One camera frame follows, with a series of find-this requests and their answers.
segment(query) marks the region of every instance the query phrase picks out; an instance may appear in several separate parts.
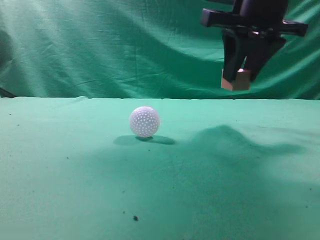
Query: white golf ball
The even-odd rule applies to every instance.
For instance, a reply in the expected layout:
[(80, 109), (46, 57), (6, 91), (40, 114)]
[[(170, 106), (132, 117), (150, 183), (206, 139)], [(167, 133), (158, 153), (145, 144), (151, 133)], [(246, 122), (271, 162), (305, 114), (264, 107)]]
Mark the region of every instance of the white golf ball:
[(129, 123), (135, 135), (141, 138), (149, 138), (158, 131), (160, 118), (157, 111), (152, 107), (141, 106), (131, 113)]

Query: wooden block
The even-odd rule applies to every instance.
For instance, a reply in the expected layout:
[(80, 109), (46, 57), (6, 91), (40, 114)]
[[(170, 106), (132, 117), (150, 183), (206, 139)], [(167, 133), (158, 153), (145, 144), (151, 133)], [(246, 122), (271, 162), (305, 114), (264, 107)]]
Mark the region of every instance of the wooden block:
[(235, 80), (230, 83), (224, 79), (224, 71), (222, 70), (221, 87), (230, 91), (246, 91), (250, 89), (251, 71), (239, 69)]

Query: green backdrop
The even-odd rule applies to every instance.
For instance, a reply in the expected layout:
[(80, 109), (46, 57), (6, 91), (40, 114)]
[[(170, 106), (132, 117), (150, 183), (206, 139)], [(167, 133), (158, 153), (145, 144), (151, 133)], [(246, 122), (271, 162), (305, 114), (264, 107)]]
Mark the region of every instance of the green backdrop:
[(221, 30), (200, 25), (204, 0), (0, 1), (0, 88), (27, 97), (320, 99), (320, 4), (291, 0), (309, 24), (250, 92), (220, 88)]

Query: golf ball dimple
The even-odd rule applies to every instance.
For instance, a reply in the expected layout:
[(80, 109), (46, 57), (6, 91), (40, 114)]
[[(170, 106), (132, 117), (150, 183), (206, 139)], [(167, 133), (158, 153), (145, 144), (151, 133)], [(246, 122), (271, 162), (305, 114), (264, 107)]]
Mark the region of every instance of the golf ball dimple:
[(141, 138), (149, 138), (158, 131), (160, 118), (157, 111), (152, 107), (141, 106), (131, 113), (129, 123), (135, 135)]

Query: green tabletop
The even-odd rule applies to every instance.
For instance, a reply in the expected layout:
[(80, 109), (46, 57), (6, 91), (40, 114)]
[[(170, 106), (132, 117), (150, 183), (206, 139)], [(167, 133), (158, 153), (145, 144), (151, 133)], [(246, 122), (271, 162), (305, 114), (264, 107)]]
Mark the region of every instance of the green tabletop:
[(319, 119), (317, 100), (0, 98), (0, 240), (319, 240)]

